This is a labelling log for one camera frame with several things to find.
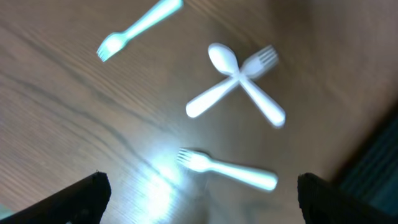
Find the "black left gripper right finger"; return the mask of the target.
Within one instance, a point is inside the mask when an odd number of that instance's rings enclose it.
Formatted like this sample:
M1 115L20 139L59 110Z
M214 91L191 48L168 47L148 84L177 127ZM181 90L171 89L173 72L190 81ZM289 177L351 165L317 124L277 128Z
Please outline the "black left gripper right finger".
M306 224L397 223L397 218L346 195L313 173L298 176L297 191Z

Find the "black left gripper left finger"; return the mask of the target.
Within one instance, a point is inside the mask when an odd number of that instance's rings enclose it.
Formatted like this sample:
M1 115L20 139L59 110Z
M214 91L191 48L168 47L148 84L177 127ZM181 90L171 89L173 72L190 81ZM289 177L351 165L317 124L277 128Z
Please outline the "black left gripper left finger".
M111 196L104 172L95 172L69 187L1 219L1 224L99 224Z

